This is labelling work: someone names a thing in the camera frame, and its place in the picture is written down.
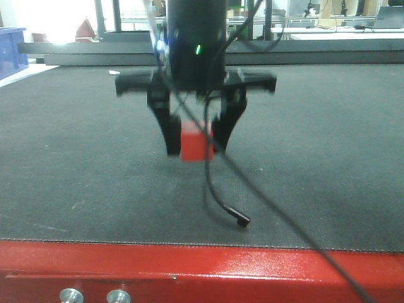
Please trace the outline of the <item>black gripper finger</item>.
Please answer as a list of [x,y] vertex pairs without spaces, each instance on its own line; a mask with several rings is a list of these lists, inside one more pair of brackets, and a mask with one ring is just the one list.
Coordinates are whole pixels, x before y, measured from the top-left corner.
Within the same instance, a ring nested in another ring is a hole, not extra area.
[[232,131],[246,107],[245,88],[231,88],[221,92],[220,115],[212,122],[213,138],[220,146],[214,147],[215,153],[224,152],[227,149]]
[[147,105],[157,119],[165,140],[167,155],[181,152],[181,119],[170,113],[170,90],[159,72],[154,72],[147,89]]

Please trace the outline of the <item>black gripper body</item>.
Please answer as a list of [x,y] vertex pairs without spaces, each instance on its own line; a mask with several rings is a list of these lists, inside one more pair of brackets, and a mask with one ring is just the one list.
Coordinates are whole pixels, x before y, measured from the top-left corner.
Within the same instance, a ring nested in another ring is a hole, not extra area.
[[[253,87],[257,89],[275,92],[277,77],[272,73],[249,71],[244,68],[228,68],[224,79],[215,83],[211,90],[229,90],[231,88]],[[146,69],[144,71],[121,72],[115,78],[116,94],[121,96],[129,92],[164,91],[169,86],[164,82],[158,69]],[[183,81],[176,83],[175,89],[179,91],[203,91],[207,84],[203,80],[194,82]]]

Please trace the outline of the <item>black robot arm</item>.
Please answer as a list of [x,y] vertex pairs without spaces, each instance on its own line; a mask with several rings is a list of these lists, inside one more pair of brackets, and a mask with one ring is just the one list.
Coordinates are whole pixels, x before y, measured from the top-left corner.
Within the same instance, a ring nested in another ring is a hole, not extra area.
[[[153,26],[151,41],[158,66],[116,77],[117,95],[144,91],[148,107],[160,126],[167,154],[185,162],[211,160],[224,152],[247,107],[247,90],[273,93],[272,74],[247,73],[225,67],[227,35],[225,1],[168,1],[164,27]],[[191,116],[188,121],[170,109],[171,95],[194,93],[205,108],[219,99],[218,117]]]

